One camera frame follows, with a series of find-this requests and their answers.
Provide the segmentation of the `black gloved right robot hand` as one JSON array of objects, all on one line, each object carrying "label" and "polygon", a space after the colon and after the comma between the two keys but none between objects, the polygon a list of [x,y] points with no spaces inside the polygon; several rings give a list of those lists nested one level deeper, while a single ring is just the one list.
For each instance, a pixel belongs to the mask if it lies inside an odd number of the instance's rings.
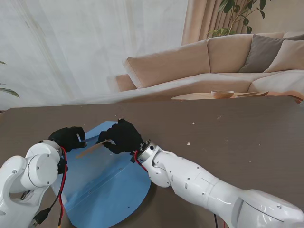
[{"label": "black gloved right robot hand", "polygon": [[121,118],[107,131],[101,131],[96,144],[102,143],[114,154],[134,152],[140,149],[144,141],[136,128]]}]

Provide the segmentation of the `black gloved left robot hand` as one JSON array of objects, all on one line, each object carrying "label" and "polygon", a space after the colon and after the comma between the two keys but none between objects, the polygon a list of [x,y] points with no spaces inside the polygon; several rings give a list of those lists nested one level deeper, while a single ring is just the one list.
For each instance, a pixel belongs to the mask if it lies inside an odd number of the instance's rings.
[{"label": "black gloved left robot hand", "polygon": [[66,152],[73,149],[85,148],[87,146],[86,134],[82,127],[65,127],[53,132],[48,140],[54,141],[60,147],[63,147]]}]

